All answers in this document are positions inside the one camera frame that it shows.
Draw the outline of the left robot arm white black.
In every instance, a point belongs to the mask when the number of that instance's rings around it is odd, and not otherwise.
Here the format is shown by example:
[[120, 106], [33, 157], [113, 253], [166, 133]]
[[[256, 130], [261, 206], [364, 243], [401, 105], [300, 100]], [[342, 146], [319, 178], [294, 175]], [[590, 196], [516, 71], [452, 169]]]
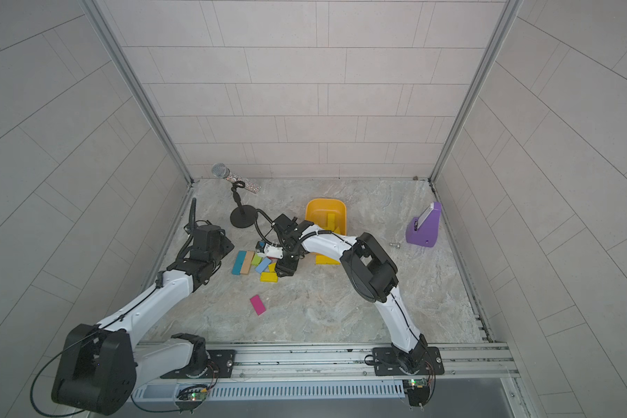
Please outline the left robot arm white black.
[[134, 390], [165, 374], [219, 378], [219, 367], [207, 352], [204, 337], [178, 333], [151, 348], [140, 348], [147, 331], [175, 305], [209, 283], [234, 245], [220, 226], [196, 219], [191, 202], [187, 239], [176, 258], [156, 274], [153, 285], [134, 300], [92, 325], [76, 326], [55, 355], [59, 363], [51, 399], [71, 407], [109, 416]]

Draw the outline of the yellow plastic bin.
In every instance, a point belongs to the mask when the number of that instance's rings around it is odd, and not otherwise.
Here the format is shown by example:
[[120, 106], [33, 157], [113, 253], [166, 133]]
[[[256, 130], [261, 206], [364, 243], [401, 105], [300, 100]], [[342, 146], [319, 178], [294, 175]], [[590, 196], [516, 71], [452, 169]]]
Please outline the yellow plastic bin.
[[347, 207], [341, 200], [318, 198], [308, 202], [305, 220], [339, 235], [346, 235], [347, 215]]

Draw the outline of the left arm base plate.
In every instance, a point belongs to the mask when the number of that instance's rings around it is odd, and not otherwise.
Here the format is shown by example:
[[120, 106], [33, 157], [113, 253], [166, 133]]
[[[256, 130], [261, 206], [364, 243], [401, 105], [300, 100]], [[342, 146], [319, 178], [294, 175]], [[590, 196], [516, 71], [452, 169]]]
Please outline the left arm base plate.
[[176, 369], [163, 376], [161, 379], [228, 379], [233, 374], [233, 365], [237, 352], [231, 349], [208, 350], [207, 364], [205, 367], [188, 365], [182, 369]]

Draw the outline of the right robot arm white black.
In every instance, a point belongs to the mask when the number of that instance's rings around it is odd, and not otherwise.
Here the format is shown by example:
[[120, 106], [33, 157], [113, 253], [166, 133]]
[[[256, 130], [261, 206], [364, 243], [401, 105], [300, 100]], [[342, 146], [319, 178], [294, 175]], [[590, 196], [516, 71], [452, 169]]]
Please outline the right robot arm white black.
[[444, 374], [438, 349], [428, 345], [403, 302], [397, 265], [373, 235], [346, 236], [284, 214], [271, 219], [261, 209], [257, 215], [276, 233], [278, 241], [274, 243], [256, 228], [264, 253], [277, 259], [278, 277], [293, 276], [307, 254], [324, 255], [341, 263], [355, 292], [376, 307], [388, 328], [391, 353], [369, 355], [367, 365], [386, 367], [406, 376], [428, 376], [431, 380]]

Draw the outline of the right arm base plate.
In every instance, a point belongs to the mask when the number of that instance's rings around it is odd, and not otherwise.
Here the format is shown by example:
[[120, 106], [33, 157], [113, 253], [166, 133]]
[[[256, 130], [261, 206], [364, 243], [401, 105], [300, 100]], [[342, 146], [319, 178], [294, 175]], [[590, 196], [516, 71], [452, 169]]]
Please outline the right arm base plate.
[[440, 350], [434, 346], [416, 347], [404, 353], [395, 347], [373, 348], [367, 364], [377, 376], [442, 376], [445, 374]]

